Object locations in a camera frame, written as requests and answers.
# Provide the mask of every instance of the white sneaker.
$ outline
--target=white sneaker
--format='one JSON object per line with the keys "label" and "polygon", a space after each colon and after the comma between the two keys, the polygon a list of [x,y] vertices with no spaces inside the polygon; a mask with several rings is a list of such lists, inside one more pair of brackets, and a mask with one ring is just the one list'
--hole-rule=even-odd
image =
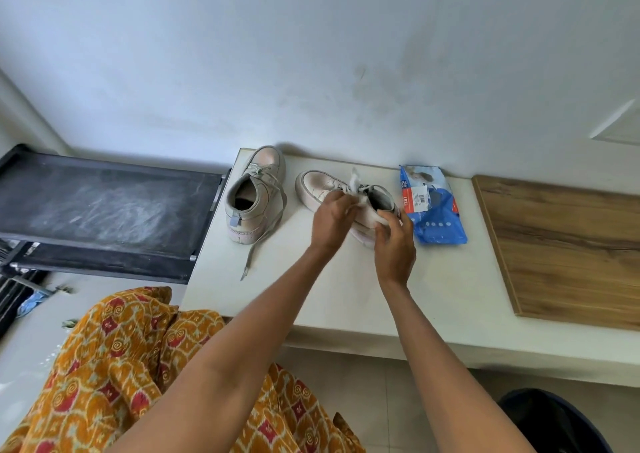
{"label": "white sneaker", "polygon": [[[282,151],[274,146],[262,146],[250,157],[242,176],[229,188],[225,200],[228,236],[240,244],[252,244],[246,258],[246,276],[255,245],[266,239],[282,220],[287,196],[282,189],[285,161]],[[282,199],[282,209],[275,215],[269,211]]]}
{"label": "white sneaker", "polygon": [[315,212],[324,198],[332,190],[342,190],[360,197],[361,209],[349,232],[360,243],[373,247],[376,243],[376,223],[389,225],[378,215],[378,210],[386,210],[400,215],[394,199],[386,188],[380,185],[360,184],[356,178],[351,178],[351,184],[331,176],[323,171],[309,170],[302,172],[296,178],[296,193],[300,201],[311,211]]}

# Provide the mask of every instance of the black bag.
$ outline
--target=black bag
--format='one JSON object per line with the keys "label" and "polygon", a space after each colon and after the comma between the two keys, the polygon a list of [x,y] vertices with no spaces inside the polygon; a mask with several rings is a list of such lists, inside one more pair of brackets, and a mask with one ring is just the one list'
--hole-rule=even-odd
{"label": "black bag", "polygon": [[555,394],[519,389],[498,405],[538,453],[612,453],[595,426]]}

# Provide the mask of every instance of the white wall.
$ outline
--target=white wall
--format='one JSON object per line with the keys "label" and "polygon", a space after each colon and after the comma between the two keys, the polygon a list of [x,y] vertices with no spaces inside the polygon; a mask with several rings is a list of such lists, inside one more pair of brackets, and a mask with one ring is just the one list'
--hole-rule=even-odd
{"label": "white wall", "polygon": [[640,97],[640,0],[0,0],[0,67],[74,149],[288,142],[640,193],[588,140]]}

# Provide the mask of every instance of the hand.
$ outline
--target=hand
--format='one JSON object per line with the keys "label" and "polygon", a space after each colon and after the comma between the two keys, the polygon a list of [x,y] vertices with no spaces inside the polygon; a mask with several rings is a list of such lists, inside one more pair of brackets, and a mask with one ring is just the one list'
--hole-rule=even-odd
{"label": "hand", "polygon": [[374,250],[378,282],[383,291],[390,285],[406,287],[415,262],[413,222],[404,210],[400,211],[400,220],[391,212],[378,210],[378,215],[389,223],[388,227],[376,224]]}
{"label": "hand", "polygon": [[311,231],[311,248],[331,259],[340,249],[358,213],[358,198],[340,190],[330,192],[316,210]]}

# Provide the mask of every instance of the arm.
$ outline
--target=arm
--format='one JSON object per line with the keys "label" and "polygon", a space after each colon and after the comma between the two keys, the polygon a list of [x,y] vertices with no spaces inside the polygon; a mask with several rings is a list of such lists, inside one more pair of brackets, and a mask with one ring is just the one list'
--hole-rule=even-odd
{"label": "arm", "polygon": [[213,335],[111,453],[229,451],[311,286],[342,245],[356,201],[341,191],[327,195],[302,257]]}
{"label": "arm", "polygon": [[476,382],[418,308],[406,283],[415,261],[413,223],[381,212],[376,271],[422,405],[442,453],[534,453],[518,428]]}

